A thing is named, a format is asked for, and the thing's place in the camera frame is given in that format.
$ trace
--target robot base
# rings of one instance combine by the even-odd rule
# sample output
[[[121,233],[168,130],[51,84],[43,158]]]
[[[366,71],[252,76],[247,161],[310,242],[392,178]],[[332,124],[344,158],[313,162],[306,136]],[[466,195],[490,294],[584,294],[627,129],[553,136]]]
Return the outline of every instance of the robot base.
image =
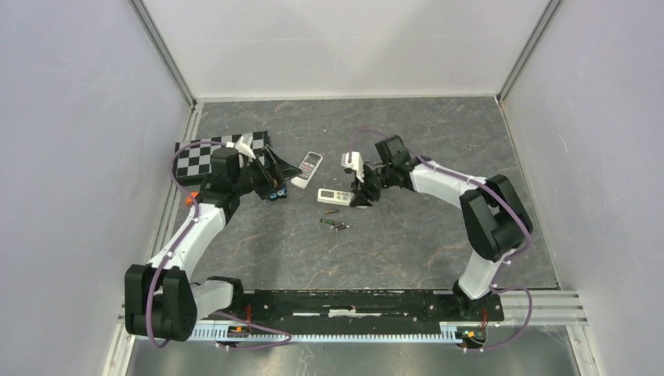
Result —
[[[483,309],[489,321],[505,319],[498,295],[462,312],[440,290],[256,290],[242,299],[243,309],[224,311],[291,334],[439,334],[441,322],[481,322]]]

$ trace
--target gray marble floor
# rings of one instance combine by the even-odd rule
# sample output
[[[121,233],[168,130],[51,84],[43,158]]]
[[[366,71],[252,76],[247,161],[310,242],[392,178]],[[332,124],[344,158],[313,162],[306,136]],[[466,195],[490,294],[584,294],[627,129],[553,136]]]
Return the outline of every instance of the gray marble floor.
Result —
[[[340,165],[351,134],[376,128],[441,165],[473,175],[506,175],[532,213],[509,135],[491,98],[340,99],[206,103],[197,138],[267,129],[277,155],[298,165],[307,151],[325,158],[306,190],[289,184],[288,198],[242,205],[211,243],[193,280],[240,278],[245,288],[451,288],[470,256],[461,213],[433,197],[391,188],[373,208],[340,208],[331,219],[350,224],[335,233],[319,223],[329,205],[320,187],[349,190]],[[380,161],[376,137],[356,149]],[[178,224],[186,216],[178,212]],[[553,267],[535,224],[534,248],[514,262],[500,284],[554,287]]]

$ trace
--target white panel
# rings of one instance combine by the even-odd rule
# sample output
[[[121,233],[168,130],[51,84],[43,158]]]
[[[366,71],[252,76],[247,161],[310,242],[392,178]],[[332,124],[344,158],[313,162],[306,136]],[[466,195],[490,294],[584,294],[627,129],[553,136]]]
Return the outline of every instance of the white panel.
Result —
[[[495,94],[547,0],[146,0],[199,98]]]
[[[0,2],[0,374],[99,374],[186,123],[128,2]]]
[[[564,2],[507,98],[561,278],[607,374],[662,374],[662,20],[664,2]]]

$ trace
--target aluminum frame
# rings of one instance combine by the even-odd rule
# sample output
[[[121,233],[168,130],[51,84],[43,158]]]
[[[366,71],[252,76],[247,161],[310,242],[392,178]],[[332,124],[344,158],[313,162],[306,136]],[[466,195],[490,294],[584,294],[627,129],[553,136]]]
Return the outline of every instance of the aluminum frame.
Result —
[[[193,96],[191,89],[186,83],[182,72],[178,68],[178,64],[175,62],[173,55],[168,50],[164,38],[161,36],[157,25],[154,23],[150,11],[148,11],[143,0],[129,0],[129,4],[134,9],[136,17],[138,17],[140,23],[146,31],[146,34],[152,45],[157,50],[157,54],[161,58],[161,61],[166,66],[166,70],[173,78],[173,81],[178,86],[178,90],[182,95],[182,98],[191,106],[194,107],[197,104],[196,97]]]
[[[507,79],[496,95],[496,100],[499,103],[502,103],[510,94],[510,91],[521,75],[523,68],[528,63],[528,60],[530,60],[532,52],[540,43],[542,35],[549,27],[549,23],[554,18],[562,1],[563,0],[549,0],[547,6],[544,7],[544,11],[542,11],[542,14],[539,16],[539,19],[537,20],[535,27],[532,29],[528,40],[525,42],[521,53],[519,53],[517,61],[514,62],[512,70],[510,70],[510,73],[507,75]]]

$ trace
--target black bracket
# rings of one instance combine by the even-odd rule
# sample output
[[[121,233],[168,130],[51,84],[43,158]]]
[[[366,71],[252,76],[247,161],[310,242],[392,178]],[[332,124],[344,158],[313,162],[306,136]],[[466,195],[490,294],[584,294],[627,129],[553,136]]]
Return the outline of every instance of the black bracket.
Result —
[[[504,175],[495,175],[485,184],[514,210],[528,232],[532,233],[532,221],[510,180]],[[468,240],[484,259],[496,262],[525,240],[523,232],[507,211],[481,188],[466,191],[461,195],[460,203]]]
[[[147,335],[146,301],[156,270],[151,265],[132,265],[124,275],[124,325],[129,334]],[[185,341],[196,323],[197,308],[186,273],[174,268],[162,271],[152,304],[154,336]]]

